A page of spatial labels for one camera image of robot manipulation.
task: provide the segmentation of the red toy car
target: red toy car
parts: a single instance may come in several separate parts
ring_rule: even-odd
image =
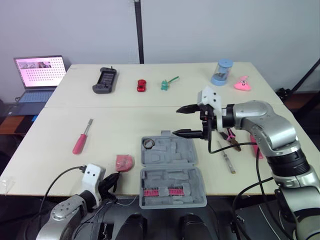
[[[146,80],[140,79],[138,80],[138,86],[136,87],[136,90],[138,92],[144,92],[146,90]]]

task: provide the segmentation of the laptop keyboard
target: laptop keyboard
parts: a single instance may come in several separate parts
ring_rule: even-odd
[[[20,98],[19,103],[45,103],[52,95],[52,91],[26,92]]]

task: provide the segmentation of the pink pliers handle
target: pink pliers handle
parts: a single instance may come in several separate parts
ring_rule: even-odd
[[[228,138],[226,139],[227,141],[230,141],[231,139],[235,139],[236,138],[236,135],[231,131],[230,128],[227,128],[226,130],[228,132]]]

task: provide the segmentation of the black handheld device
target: black handheld device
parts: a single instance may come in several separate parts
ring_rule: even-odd
[[[109,94],[112,92],[112,88],[117,75],[117,70],[114,68],[102,67],[100,69],[101,75],[96,85],[92,86],[92,90],[96,94]]]

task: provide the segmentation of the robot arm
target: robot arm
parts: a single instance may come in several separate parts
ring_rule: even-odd
[[[180,129],[173,132],[184,138],[211,142],[212,130],[235,127],[246,130],[256,139],[279,186],[275,191],[282,212],[290,213],[296,223],[298,240],[320,236],[320,181],[301,150],[295,128],[275,114],[263,101],[230,104],[221,108],[221,98],[210,87],[198,94],[197,104],[183,106],[178,113],[200,111],[203,131]]]
[[[104,168],[88,164],[82,179],[83,192],[52,209],[48,222],[41,228],[36,240],[70,240],[88,210],[99,207],[104,199],[117,202],[109,189],[113,187],[113,192],[116,191],[120,173],[112,173],[103,179],[104,174]]]

